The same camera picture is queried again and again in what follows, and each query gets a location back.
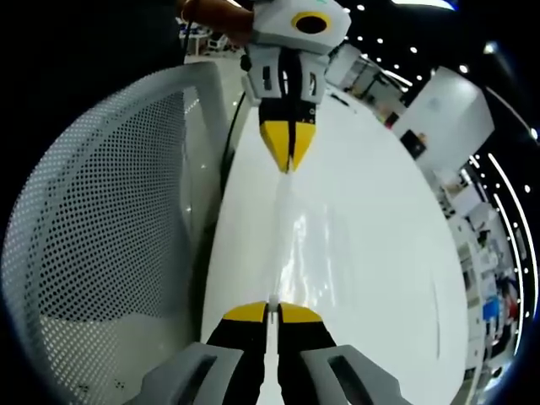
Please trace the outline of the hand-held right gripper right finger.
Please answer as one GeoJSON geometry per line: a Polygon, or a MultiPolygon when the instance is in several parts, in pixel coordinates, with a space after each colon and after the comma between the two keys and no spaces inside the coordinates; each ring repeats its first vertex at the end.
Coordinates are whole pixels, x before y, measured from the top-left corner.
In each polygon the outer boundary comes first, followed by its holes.
{"type": "Polygon", "coordinates": [[[355,347],[338,345],[307,307],[278,305],[278,384],[286,404],[407,404],[399,381],[355,347]]]}

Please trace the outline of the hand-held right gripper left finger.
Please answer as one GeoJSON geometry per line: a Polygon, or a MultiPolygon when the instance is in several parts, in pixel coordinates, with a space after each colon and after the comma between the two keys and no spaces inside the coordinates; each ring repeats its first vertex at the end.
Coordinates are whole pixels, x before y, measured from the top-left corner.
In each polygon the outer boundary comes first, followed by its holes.
{"type": "Polygon", "coordinates": [[[206,343],[192,343],[151,370],[140,404],[255,404],[264,381],[267,302],[228,311],[206,343]]]}

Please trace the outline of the person's left hand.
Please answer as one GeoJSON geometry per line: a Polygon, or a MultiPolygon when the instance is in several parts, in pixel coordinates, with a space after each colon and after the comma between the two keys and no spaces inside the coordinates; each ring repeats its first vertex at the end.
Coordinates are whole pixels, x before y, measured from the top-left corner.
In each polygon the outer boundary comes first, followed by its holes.
{"type": "Polygon", "coordinates": [[[252,38],[254,13],[221,0],[186,0],[175,2],[176,15],[226,35],[237,46],[252,38]]]}

